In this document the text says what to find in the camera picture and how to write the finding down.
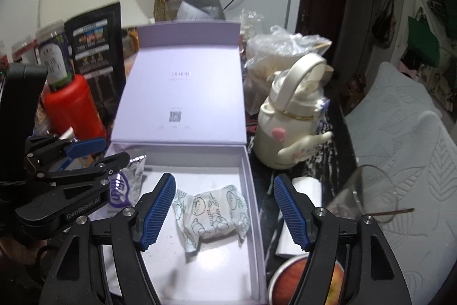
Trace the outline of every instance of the red plastic bottle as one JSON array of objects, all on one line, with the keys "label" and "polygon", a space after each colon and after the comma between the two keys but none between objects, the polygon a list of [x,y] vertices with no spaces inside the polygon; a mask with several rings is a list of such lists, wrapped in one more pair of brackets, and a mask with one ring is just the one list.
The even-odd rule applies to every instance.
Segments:
[{"label": "red plastic bottle", "polygon": [[107,138],[106,129],[84,76],[75,74],[75,79],[57,92],[46,88],[42,93],[42,100],[59,135],[73,127],[79,140]]}]

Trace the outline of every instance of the lavender box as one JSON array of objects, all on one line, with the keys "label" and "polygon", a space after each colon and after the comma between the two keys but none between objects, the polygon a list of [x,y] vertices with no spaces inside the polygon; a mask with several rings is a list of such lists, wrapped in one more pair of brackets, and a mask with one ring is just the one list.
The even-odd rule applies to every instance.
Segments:
[{"label": "lavender box", "polygon": [[[141,193],[164,172],[191,195],[233,184],[248,204],[243,243],[229,235],[186,255],[173,209],[157,242],[143,253],[163,304],[266,304],[259,215],[244,122],[239,24],[157,23],[139,28],[140,51],[116,117],[110,153],[148,149]],[[104,248],[106,262],[112,260]],[[120,294],[114,266],[111,292]]]}]

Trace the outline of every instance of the box lid flap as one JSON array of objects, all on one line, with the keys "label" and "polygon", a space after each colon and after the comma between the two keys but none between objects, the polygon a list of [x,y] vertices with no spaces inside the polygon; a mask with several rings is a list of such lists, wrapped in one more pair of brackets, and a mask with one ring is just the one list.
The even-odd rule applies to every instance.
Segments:
[{"label": "box lid flap", "polygon": [[113,143],[245,144],[239,23],[139,28]]}]

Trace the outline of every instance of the metal screw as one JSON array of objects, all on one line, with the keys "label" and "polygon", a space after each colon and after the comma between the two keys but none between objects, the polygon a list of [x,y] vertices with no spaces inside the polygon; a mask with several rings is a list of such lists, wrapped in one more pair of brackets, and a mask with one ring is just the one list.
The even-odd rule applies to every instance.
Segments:
[{"label": "metal screw", "polygon": [[362,217],[362,221],[367,225],[371,225],[371,224],[374,223],[374,218],[372,216],[369,216],[369,215],[364,215]]},{"label": "metal screw", "polygon": [[87,222],[87,216],[79,216],[79,217],[76,219],[76,223],[77,223],[78,225],[84,225],[86,222]]},{"label": "metal screw", "polygon": [[133,208],[133,207],[124,208],[124,210],[122,211],[122,214],[127,217],[132,216],[134,213],[135,213],[135,208]]},{"label": "metal screw", "polygon": [[318,216],[325,216],[327,214],[327,210],[324,208],[324,207],[317,207],[315,210],[314,210],[314,213]]}]

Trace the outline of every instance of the qr code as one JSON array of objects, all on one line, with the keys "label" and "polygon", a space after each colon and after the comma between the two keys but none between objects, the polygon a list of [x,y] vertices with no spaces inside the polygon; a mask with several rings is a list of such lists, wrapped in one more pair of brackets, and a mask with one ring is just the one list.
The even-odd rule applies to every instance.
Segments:
[{"label": "qr code", "polygon": [[179,123],[181,122],[181,112],[180,111],[170,111],[170,119],[168,120],[170,123]]}]

